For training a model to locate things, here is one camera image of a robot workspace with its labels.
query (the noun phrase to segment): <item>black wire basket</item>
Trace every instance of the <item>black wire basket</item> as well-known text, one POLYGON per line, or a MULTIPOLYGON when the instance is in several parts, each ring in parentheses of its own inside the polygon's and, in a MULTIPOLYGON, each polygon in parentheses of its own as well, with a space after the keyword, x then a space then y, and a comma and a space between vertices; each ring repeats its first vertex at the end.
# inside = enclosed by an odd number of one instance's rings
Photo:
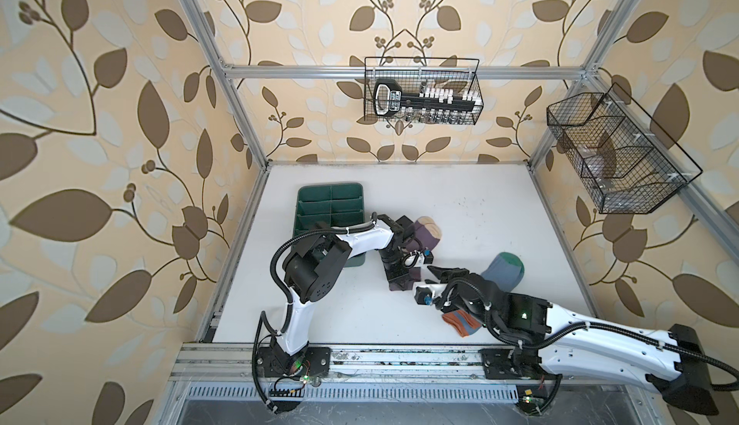
POLYGON ((478 59, 367 57, 364 115, 388 123, 475 125, 485 105, 479 64, 478 59))
POLYGON ((651 213, 703 173, 618 84, 606 93, 580 93, 551 104, 547 125, 601 214, 651 213), (628 104, 648 116, 649 130, 631 120, 628 104), (679 169, 674 156, 690 167, 679 169))

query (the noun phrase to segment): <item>beige wallpaper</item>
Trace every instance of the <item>beige wallpaper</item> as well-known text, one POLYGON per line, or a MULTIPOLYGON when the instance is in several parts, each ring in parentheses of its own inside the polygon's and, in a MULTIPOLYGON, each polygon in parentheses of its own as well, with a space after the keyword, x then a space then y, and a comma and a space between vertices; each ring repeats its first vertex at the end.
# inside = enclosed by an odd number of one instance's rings
POLYGON ((616 0, 200 0, 233 64, 347 65, 351 55, 582 63, 616 0))
POLYGON ((144 423, 256 167, 177 0, 0 7, 0 423, 144 423))
POLYGON ((544 132, 546 106, 565 93, 561 80, 482 80, 476 125, 431 125, 362 117, 356 81, 236 85, 268 158, 301 162, 525 161, 544 132))
MULTIPOLYGON (((725 208, 739 199, 737 7, 739 0, 643 0, 602 70, 703 166, 696 182, 725 208)), ((538 173, 605 318, 689 325, 710 356, 739 365, 739 267, 678 197, 649 215, 600 215, 559 150, 538 173)), ((709 369, 714 382, 732 381, 709 369)), ((680 425, 739 423, 733 394, 715 395, 716 417, 670 414, 680 425)))

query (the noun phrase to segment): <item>black mounting plate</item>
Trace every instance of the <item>black mounting plate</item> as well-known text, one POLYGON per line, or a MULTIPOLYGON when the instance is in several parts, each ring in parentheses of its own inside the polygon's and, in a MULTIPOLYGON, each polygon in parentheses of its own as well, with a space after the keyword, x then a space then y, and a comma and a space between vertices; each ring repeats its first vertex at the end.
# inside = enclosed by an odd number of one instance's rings
MULTIPOLYGON (((488 380, 520 380, 521 377, 511 372, 511 361, 508 355, 511 348, 483 348, 480 350, 480 358, 485 370, 485 378, 488 380)), ((544 380, 555 380, 554 374, 544 374, 544 380)))
MULTIPOLYGON (((257 363, 259 363, 259 359, 262 360, 262 364, 257 365, 260 377, 282 377, 283 373, 281 370, 273 369, 273 366, 278 364, 269 346, 261 346, 257 350, 257 363)), ((319 377, 326 375, 331 364, 331 349, 322 346, 309 346, 305 350, 303 364, 306 364, 306 361, 309 365, 309 376, 319 377)))

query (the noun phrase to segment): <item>white tabletop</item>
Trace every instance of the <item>white tabletop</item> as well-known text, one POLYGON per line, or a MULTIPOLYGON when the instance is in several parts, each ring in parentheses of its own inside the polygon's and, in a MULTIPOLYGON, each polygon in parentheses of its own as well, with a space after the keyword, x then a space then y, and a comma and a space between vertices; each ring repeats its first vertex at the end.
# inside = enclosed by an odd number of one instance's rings
MULTIPOLYGON (((518 255, 525 267, 514 290, 590 314, 544 206, 523 165, 275 166, 269 175, 228 293, 214 342, 254 341, 259 313, 282 325, 284 294, 270 277, 276 249, 291 238, 302 186, 359 182, 364 210, 393 219, 427 215, 441 228, 434 264, 484 271, 495 255, 518 255)), ((282 260, 278 274, 282 277, 282 260)), ((433 307, 417 305, 412 291, 388 290, 377 252, 345 268, 316 304, 312 343, 484 344, 485 329, 461 338, 433 307)))

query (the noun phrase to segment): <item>white arm segment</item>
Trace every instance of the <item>white arm segment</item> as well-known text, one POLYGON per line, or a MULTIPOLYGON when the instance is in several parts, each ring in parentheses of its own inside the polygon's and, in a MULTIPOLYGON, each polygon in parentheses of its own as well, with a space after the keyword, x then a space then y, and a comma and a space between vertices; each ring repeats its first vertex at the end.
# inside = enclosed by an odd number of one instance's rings
MULTIPOLYGON (((393 238, 393 232, 388 225, 379 219, 374 228, 368 231, 356 234, 338 234, 337 237, 348 243, 352 248, 349 254, 349 258, 351 258, 367 251, 387 247, 393 238)), ((316 302, 301 303, 300 297, 292 288, 290 288, 290 293, 293 295, 293 314, 290 326, 287 332, 277 337, 277 343, 286 354, 292 356, 308 343, 308 329, 310 328, 310 321, 313 319, 313 312, 316 309, 316 302)))
MULTIPOLYGON (((666 330, 645 330, 614 324, 602 319, 577 314, 553 305, 547 311, 546 324, 552 333, 575 322, 600 322, 624 328, 664 342, 677 345, 666 330)), ((600 329, 575 330, 556 343, 539 350, 542 368, 552 374, 582 375, 629 383, 654 393, 657 389, 644 377, 651 373, 664 380, 674 380, 680 373, 675 363, 680 355, 660 350, 634 338, 600 329)))

